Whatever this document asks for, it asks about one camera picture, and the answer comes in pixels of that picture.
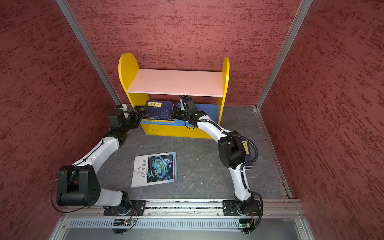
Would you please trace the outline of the navy book with dragon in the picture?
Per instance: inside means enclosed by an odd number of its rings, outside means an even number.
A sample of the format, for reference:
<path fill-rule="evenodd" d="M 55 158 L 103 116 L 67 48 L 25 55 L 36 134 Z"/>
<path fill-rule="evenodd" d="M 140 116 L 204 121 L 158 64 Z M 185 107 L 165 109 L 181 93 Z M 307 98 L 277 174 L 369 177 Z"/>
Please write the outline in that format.
<path fill-rule="evenodd" d="M 174 102 L 169 101 L 148 100 L 145 105 L 144 119 L 156 121 L 170 121 L 172 119 L 174 105 Z"/>

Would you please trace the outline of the navy book set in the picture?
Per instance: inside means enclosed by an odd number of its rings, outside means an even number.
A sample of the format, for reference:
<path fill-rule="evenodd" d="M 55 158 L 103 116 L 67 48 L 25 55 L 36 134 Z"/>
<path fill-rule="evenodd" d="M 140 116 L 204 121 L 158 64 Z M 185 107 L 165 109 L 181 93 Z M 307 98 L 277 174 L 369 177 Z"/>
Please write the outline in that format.
<path fill-rule="evenodd" d="M 250 164 L 250 162 L 252 161 L 253 157 L 252 157 L 252 146 L 249 144 L 249 142 L 247 141 L 242 141 L 243 143 L 243 146 L 244 146 L 244 149 L 245 149 L 245 164 L 246 166 L 244 167 L 245 170 L 252 170 L 253 169 L 253 164 Z"/>

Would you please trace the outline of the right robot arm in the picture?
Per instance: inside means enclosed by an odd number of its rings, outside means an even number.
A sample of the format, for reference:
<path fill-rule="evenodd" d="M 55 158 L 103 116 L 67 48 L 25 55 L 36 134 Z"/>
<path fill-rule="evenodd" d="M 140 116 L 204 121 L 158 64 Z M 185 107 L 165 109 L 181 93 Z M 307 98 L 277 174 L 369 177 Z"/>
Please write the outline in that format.
<path fill-rule="evenodd" d="M 257 209 L 261 215 L 263 199 L 260 194 L 250 189 L 245 171 L 246 166 L 254 163 L 259 156 L 256 145 L 238 132 L 230 132 L 221 127 L 207 113 L 198 110 L 194 102 L 181 101 L 181 107 L 177 110 L 176 118 L 184 121 L 186 125 L 193 125 L 204 131 L 217 142 L 220 160 L 231 174 L 235 190 L 235 207 L 239 214 L 245 216 L 253 209 Z M 243 141 L 248 142 L 255 152 L 254 157 L 248 163 L 246 162 L 246 150 Z"/>

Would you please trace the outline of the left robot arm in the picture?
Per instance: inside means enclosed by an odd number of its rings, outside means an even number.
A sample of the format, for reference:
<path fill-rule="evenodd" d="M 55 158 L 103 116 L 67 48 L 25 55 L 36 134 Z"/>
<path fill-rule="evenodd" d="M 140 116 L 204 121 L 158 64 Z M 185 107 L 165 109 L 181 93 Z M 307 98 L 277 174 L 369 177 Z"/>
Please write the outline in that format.
<path fill-rule="evenodd" d="M 119 215 L 132 210 L 128 193 L 104 189 L 100 186 L 97 173 L 108 158 L 125 142 L 129 131 L 137 129 L 144 118 L 141 107 L 128 111 L 126 105 L 118 105 L 108 114 L 110 127 L 99 143 L 84 157 L 70 166 L 59 169 L 53 184 L 57 198 L 52 199 L 53 207 L 104 207 Z"/>

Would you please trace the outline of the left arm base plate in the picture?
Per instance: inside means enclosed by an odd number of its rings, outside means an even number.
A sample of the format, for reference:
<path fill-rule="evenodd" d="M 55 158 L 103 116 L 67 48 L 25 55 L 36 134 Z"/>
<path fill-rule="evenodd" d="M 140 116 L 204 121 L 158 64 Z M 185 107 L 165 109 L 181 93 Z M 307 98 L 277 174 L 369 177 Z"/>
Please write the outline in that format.
<path fill-rule="evenodd" d="M 104 207 L 104 216 L 142 216 L 146 207 L 146 200 L 128 200 L 126 205 Z"/>

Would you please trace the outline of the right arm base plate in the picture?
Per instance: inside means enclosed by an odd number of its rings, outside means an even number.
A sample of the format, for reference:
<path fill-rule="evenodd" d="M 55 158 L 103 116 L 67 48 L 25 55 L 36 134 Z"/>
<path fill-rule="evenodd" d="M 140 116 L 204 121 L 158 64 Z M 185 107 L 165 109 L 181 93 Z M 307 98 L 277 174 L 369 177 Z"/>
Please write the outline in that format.
<path fill-rule="evenodd" d="M 260 201 L 241 203 L 237 200 L 223 200 L 222 204 L 224 216 L 260 216 L 262 210 Z"/>

